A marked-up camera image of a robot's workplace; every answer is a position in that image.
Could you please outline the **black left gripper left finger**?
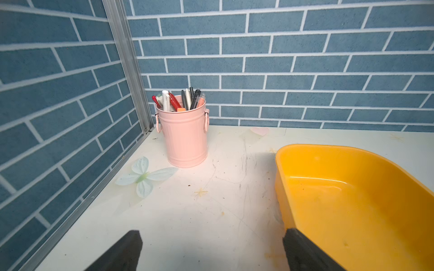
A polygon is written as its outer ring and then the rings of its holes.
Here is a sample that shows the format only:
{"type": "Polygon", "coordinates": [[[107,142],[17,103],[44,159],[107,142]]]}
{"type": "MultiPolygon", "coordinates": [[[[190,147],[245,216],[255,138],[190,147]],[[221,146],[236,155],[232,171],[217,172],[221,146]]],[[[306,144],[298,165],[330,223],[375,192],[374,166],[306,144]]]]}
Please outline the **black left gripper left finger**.
{"type": "Polygon", "coordinates": [[[87,267],[86,271],[135,271],[142,245],[140,232],[130,230],[87,267]]]}

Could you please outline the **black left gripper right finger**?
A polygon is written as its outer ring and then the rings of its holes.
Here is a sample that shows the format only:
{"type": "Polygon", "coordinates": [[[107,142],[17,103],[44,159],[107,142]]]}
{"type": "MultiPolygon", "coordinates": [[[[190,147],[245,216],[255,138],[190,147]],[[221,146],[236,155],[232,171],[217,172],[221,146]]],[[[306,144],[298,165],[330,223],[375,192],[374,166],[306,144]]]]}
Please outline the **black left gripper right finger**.
{"type": "Polygon", "coordinates": [[[291,271],[345,270],[296,228],[287,229],[283,246],[291,271]]]}

